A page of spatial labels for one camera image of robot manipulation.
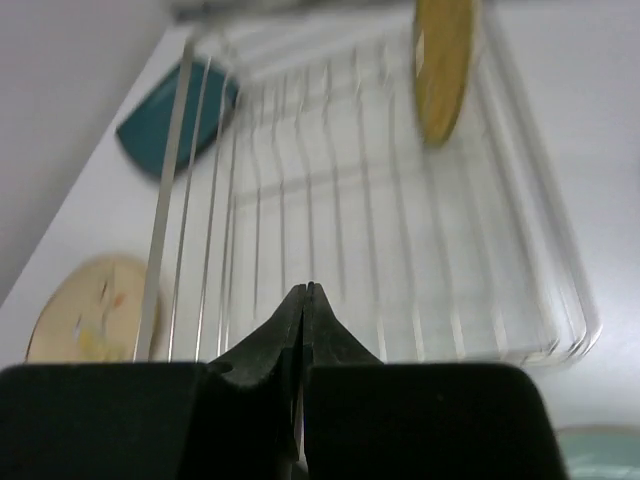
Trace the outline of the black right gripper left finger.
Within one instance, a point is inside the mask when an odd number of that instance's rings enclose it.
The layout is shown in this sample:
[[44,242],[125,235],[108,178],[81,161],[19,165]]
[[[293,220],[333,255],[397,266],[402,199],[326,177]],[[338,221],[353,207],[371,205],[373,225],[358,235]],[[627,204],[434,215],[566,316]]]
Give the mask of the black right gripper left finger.
[[223,427],[291,460],[299,458],[304,305],[305,286],[296,285],[267,321],[210,363],[225,389],[215,406]]

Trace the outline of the round woven bamboo plate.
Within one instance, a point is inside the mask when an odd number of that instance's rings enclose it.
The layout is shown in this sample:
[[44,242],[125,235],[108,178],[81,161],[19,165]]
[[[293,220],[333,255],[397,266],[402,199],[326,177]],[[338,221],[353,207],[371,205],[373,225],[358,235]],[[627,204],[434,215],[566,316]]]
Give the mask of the round woven bamboo plate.
[[414,105],[425,143],[450,138],[464,103],[474,53],[475,1],[417,1],[414,13]]

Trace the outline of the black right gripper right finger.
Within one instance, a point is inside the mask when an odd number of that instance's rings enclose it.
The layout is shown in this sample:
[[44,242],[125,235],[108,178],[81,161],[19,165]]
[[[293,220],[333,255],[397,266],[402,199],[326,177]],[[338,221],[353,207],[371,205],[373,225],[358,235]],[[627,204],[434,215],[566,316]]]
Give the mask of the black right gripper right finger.
[[338,320],[324,288],[310,282],[302,315],[302,358],[305,369],[317,366],[381,365]]

